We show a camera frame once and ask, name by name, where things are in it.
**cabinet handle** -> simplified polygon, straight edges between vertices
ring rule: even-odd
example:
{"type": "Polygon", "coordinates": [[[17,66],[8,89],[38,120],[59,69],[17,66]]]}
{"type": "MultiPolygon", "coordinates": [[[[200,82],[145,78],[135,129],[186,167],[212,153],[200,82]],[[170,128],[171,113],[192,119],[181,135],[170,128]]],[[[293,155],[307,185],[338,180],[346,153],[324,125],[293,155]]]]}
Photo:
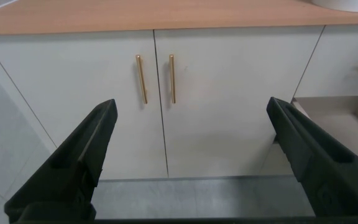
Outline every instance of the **cabinet handle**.
{"type": "Polygon", "coordinates": [[[173,64],[173,54],[169,55],[169,64],[171,66],[172,103],[177,103],[177,94],[176,94],[176,91],[175,91],[175,66],[173,64]]]}
{"type": "Polygon", "coordinates": [[[143,102],[144,104],[147,104],[147,95],[146,95],[147,90],[144,85],[142,58],[140,57],[140,55],[136,55],[136,63],[137,63],[137,70],[139,72],[140,88],[142,89],[143,102]]]}

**cabinet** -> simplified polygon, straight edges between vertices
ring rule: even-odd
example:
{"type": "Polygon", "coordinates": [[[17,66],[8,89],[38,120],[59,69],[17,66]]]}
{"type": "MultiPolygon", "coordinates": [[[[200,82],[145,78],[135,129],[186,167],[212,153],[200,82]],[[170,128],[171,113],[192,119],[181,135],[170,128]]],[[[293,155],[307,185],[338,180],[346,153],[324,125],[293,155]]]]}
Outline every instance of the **cabinet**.
{"type": "Polygon", "coordinates": [[[116,100],[101,179],[167,177],[152,30],[0,36],[0,62],[56,145],[98,103],[116,100]]]}
{"type": "Polygon", "coordinates": [[[169,176],[259,174],[275,137],[266,105],[291,101],[322,29],[156,30],[169,176]]]}
{"type": "Polygon", "coordinates": [[[358,26],[326,26],[296,97],[358,96],[358,26]]]}

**gray tile floor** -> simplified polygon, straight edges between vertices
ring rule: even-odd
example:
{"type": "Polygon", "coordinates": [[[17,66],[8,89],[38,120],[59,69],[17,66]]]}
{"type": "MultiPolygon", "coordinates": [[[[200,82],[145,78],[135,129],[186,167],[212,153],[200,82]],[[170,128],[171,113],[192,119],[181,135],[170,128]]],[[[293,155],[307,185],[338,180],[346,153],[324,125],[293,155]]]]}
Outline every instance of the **gray tile floor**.
{"type": "Polygon", "coordinates": [[[294,176],[100,182],[96,218],[314,216],[294,176]]]}

